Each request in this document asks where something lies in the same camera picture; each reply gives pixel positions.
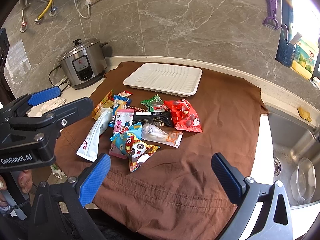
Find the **person's left hand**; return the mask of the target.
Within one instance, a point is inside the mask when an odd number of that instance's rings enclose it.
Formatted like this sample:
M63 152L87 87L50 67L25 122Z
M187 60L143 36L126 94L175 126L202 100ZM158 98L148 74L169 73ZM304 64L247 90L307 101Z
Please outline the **person's left hand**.
M23 170L18 175L18 184L21 187L23 193L28 193L33 186L32 172L31 170ZM1 190L1 207L7 208L9 204L3 197L2 192L7 189L7 185L3 177L1 177L0 190Z

